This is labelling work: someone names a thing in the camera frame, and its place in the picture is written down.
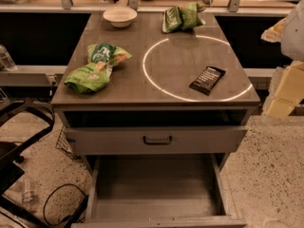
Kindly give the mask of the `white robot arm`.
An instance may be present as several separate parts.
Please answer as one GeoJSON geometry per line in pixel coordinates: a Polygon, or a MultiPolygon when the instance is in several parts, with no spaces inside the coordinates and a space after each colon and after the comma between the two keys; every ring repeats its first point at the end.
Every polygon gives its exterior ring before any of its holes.
{"type": "Polygon", "coordinates": [[[279,42],[281,53],[292,60],[285,68],[275,70],[262,108],[268,121],[281,122],[304,100],[304,0],[266,29],[261,39],[279,42]]]}

